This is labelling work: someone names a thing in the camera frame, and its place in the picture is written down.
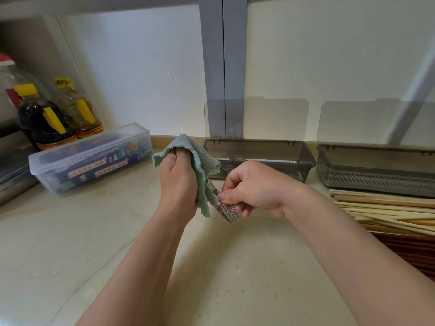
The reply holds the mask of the dark sauce bottle yellow cap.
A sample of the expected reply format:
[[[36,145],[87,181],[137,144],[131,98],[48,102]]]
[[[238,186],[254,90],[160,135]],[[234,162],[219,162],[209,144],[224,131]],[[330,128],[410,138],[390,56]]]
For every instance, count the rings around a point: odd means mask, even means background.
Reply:
[[[45,151],[78,140],[60,108],[41,95],[31,83],[14,86],[21,101],[17,108],[22,127],[39,151]]]

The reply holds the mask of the colourful packets in box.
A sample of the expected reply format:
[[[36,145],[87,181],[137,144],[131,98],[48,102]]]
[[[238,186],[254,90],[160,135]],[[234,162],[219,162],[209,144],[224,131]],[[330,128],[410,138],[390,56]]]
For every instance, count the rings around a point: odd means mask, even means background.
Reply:
[[[47,190],[60,196],[141,163],[150,158],[152,152],[149,135],[139,135],[47,170],[36,178]]]

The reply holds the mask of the grey slanted window bar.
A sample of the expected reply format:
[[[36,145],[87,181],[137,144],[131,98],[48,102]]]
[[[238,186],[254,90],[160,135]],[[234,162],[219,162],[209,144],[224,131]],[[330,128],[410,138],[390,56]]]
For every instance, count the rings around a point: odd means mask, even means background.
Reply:
[[[395,113],[383,137],[387,145],[400,145],[435,86],[435,40],[424,57],[404,101]]]

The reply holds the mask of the person's left hand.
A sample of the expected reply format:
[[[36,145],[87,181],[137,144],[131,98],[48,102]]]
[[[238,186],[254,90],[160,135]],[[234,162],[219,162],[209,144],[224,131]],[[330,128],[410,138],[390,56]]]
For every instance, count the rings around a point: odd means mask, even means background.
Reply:
[[[198,183],[194,173],[160,173],[158,214],[187,225],[197,212]]]

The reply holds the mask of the grey window frame post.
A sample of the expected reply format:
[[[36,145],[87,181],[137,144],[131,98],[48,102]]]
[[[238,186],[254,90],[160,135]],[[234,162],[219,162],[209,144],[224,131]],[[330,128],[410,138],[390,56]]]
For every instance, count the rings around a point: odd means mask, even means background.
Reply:
[[[206,134],[242,138],[247,0],[198,0],[207,100]]]

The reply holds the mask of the empty grey cutlery tray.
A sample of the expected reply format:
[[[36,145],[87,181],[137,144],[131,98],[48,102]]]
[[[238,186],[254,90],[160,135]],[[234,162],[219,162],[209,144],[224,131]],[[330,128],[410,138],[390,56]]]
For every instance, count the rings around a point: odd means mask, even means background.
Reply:
[[[435,199],[435,150],[317,147],[316,171],[330,189]]]

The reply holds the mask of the pile of dark red chopsticks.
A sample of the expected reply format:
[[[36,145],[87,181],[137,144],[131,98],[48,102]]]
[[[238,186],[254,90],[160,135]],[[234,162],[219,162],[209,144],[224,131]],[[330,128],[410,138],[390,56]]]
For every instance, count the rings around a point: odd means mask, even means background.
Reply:
[[[435,282],[435,237],[374,231],[371,231],[371,234],[392,252]]]

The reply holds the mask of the person's left forearm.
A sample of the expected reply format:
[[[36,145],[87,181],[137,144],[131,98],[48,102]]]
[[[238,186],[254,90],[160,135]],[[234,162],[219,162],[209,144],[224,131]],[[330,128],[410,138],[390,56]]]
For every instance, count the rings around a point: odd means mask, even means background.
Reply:
[[[159,206],[75,326],[158,326],[177,248],[196,211]]]

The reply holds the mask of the patterned metal cutlery piece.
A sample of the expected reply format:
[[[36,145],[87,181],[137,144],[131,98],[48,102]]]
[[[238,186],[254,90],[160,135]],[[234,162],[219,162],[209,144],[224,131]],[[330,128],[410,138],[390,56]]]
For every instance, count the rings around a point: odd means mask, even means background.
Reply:
[[[208,187],[208,192],[211,192],[208,201],[218,211],[218,213],[229,223],[235,223],[239,216],[236,211],[235,205],[223,204],[218,198],[219,190],[213,185],[208,177],[205,178],[205,183]]]

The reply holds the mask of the large clear bottle red cap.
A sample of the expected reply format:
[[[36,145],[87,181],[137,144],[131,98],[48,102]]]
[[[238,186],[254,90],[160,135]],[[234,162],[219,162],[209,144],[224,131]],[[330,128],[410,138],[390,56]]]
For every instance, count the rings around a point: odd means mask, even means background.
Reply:
[[[50,90],[36,75],[21,69],[10,56],[0,51],[0,121],[17,119],[22,128],[17,111],[21,99],[14,86],[27,83],[35,85],[44,97],[51,98]]]

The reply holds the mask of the clear plastic lidded box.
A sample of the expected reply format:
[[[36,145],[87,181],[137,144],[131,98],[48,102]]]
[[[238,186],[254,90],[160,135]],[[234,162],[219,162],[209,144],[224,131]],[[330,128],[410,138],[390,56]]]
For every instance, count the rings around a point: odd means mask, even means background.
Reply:
[[[36,175],[64,163],[89,156],[91,153],[115,146],[139,135],[150,135],[150,131],[134,122],[66,145],[31,154],[29,156],[30,172],[36,177]]]

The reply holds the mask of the brown sauce bottle yellow cap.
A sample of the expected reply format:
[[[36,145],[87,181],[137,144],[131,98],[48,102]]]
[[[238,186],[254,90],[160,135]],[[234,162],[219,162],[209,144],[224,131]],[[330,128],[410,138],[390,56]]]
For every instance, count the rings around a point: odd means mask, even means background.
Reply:
[[[73,81],[69,77],[58,77],[54,81],[58,88],[54,103],[62,111],[67,124],[78,139],[104,132],[104,125],[95,114],[90,99],[74,88]]]

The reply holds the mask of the person's right hand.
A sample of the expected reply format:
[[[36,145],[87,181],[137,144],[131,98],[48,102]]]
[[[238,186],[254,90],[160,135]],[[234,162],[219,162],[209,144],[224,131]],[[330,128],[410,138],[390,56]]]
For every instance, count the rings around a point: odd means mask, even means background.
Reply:
[[[258,161],[249,160],[231,171],[226,177],[222,191],[243,190],[250,204],[237,204],[235,208],[244,218],[254,209],[264,209],[275,217],[286,217],[285,208],[291,193],[302,183]]]

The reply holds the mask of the green grey cleaning cloth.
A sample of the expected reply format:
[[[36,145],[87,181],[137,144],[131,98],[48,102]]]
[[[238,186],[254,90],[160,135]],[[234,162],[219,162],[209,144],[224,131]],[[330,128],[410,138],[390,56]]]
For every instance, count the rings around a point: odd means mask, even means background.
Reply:
[[[157,168],[162,163],[163,159],[170,152],[176,148],[184,148],[191,152],[192,168],[196,175],[198,189],[196,193],[197,207],[200,209],[201,214],[210,218],[209,204],[213,207],[220,205],[217,194],[208,185],[208,177],[220,172],[220,161],[211,157],[203,146],[193,140],[193,138],[182,133],[176,137],[162,152],[155,153],[152,156],[153,166]]]

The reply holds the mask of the pile of light wooden chopsticks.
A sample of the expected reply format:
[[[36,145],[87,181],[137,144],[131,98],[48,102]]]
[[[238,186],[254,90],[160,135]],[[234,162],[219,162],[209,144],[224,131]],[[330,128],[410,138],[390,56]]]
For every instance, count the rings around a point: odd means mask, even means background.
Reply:
[[[337,189],[329,194],[368,231],[435,237],[435,199]]]

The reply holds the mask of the person's right forearm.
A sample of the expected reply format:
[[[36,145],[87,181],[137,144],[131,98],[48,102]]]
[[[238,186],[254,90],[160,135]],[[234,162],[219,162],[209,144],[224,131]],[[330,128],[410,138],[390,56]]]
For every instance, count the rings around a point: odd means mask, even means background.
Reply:
[[[435,326],[435,282],[307,185],[282,194],[286,217],[359,326]]]

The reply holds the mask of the grey cutlery tray with forks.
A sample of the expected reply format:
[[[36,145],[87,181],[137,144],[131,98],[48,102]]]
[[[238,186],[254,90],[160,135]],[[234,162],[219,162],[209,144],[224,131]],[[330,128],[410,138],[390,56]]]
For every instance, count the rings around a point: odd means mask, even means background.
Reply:
[[[262,163],[300,182],[306,182],[311,169],[316,166],[315,158],[303,141],[258,140],[258,139],[207,139],[203,147],[220,164],[239,166],[242,161],[229,160],[228,153],[243,158],[294,160],[297,163]],[[211,179],[225,180],[226,177],[211,175]]]

